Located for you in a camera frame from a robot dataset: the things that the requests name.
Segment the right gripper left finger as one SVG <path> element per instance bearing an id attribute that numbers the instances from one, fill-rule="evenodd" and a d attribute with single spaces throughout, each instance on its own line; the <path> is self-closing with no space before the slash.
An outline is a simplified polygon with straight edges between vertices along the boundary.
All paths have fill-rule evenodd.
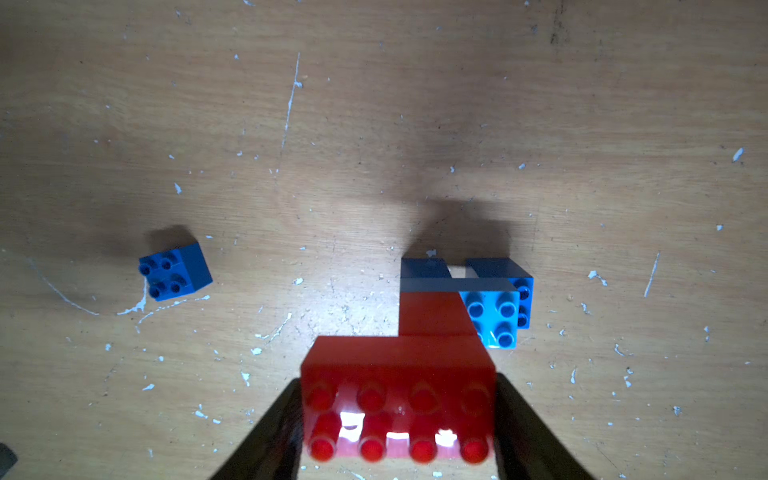
<path id="1" fill-rule="evenodd" d="M 295 480 L 302 446 L 301 386 L 293 379 L 211 479 Z"/>

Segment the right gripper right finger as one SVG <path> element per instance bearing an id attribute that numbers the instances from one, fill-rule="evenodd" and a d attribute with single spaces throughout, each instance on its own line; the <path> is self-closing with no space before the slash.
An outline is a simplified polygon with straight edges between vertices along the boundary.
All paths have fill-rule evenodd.
<path id="1" fill-rule="evenodd" d="M 496 374 L 494 451 L 499 479 L 593 479 L 502 373 Z"/>

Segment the red 2x4 brick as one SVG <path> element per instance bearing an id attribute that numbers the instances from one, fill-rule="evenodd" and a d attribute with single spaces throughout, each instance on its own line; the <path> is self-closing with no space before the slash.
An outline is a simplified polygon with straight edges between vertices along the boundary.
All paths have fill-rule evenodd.
<path id="1" fill-rule="evenodd" d="M 437 458 L 492 450 L 496 369 L 471 336 L 320 336 L 300 369 L 304 443 L 326 462 Z"/>

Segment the light blue 2x4 brick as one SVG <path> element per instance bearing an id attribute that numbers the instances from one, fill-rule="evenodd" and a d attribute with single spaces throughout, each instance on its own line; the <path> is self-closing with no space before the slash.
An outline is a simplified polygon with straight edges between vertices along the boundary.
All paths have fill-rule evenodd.
<path id="1" fill-rule="evenodd" d="M 485 348 L 517 346 L 520 293 L 505 278 L 403 279 L 403 292 L 458 292 Z"/>

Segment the red 2x2 brick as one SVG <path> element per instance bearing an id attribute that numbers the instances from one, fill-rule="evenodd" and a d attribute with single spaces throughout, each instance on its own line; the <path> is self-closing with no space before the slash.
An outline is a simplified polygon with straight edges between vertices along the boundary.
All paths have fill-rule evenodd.
<path id="1" fill-rule="evenodd" d="M 403 292 L 399 336 L 476 336 L 477 330 L 458 292 Z"/>

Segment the blue 2x2 brick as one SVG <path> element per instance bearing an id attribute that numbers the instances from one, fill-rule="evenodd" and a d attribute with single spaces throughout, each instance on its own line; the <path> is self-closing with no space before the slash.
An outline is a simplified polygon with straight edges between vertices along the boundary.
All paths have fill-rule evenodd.
<path id="1" fill-rule="evenodd" d="M 447 264 L 440 258 L 402 258 L 401 278 L 450 278 Z"/>
<path id="2" fill-rule="evenodd" d="M 534 278 L 509 258 L 470 258 L 465 261 L 480 278 L 505 278 L 520 293 L 521 319 L 518 327 L 529 329 L 534 298 Z"/>
<path id="3" fill-rule="evenodd" d="M 194 294 L 213 283 L 199 243 L 142 257 L 138 270 L 157 302 Z"/>

